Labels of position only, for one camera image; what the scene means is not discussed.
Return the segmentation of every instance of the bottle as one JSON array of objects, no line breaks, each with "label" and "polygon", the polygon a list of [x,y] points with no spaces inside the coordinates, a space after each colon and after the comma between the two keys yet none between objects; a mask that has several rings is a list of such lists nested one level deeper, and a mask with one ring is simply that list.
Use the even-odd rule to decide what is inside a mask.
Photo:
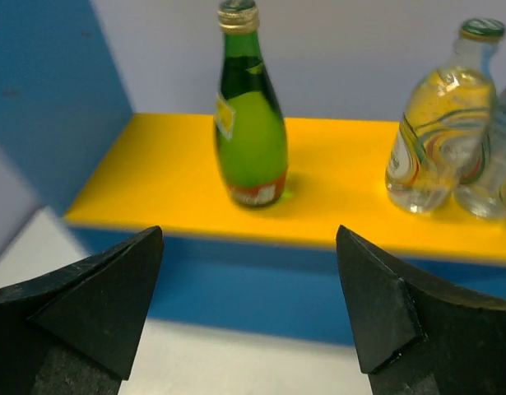
[{"label": "bottle", "polygon": [[478,217],[503,220],[506,219],[506,89],[499,96],[487,136],[487,143],[480,150],[485,164],[476,165],[476,176],[462,182],[454,197],[461,207]]},{"label": "bottle", "polygon": [[247,207],[282,194],[288,155],[285,124],[258,42],[254,0],[220,4],[225,56],[216,97],[216,156],[230,196]]},{"label": "bottle", "polygon": [[411,211],[432,211],[459,183],[488,128],[495,102],[489,62],[505,26],[462,23],[454,55],[411,93],[386,169],[388,196]]}]

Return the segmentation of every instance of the shelf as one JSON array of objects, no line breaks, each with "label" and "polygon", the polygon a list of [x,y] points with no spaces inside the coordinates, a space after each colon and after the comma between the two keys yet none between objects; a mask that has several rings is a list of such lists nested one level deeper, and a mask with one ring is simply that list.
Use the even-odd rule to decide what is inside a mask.
[{"label": "shelf", "polygon": [[290,172],[282,199],[247,210],[228,198],[210,115],[137,114],[65,215],[71,225],[246,239],[333,249],[343,224],[408,257],[506,263],[506,223],[478,220],[450,200],[417,216],[383,186],[397,123],[286,120]]}]

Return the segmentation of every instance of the yellow shelf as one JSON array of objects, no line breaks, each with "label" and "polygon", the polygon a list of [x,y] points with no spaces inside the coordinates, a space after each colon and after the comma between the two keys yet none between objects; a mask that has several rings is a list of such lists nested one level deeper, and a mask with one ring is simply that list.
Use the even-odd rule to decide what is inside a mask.
[{"label": "yellow shelf", "polygon": [[393,122],[286,120],[290,173],[273,207],[228,198],[216,167],[210,115],[137,114],[67,212],[72,225],[210,235],[332,249],[343,224],[413,257],[506,263],[506,223],[454,201],[429,216],[394,207],[383,172]]}]

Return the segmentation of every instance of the bottle cap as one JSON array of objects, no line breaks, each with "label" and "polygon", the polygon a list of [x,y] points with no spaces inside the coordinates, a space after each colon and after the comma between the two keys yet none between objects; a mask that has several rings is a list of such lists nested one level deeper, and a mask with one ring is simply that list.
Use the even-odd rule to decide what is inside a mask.
[{"label": "bottle cap", "polygon": [[490,18],[467,19],[461,25],[459,35],[465,39],[496,43],[506,33],[506,26]]},{"label": "bottle cap", "polygon": [[228,35],[253,33],[259,26],[254,0],[225,0],[218,8],[220,28]]}]

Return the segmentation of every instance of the blue side panel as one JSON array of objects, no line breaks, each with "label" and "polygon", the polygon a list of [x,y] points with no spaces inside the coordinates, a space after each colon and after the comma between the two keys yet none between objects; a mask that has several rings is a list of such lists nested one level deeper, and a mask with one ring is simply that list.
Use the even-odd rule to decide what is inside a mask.
[{"label": "blue side panel", "polygon": [[[94,252],[129,236],[102,230],[73,231]],[[506,268],[412,262],[462,286],[506,298]],[[353,344],[336,256],[330,251],[165,237],[163,267],[149,315]]]},{"label": "blue side panel", "polygon": [[0,0],[0,145],[59,214],[131,117],[89,0]]}]

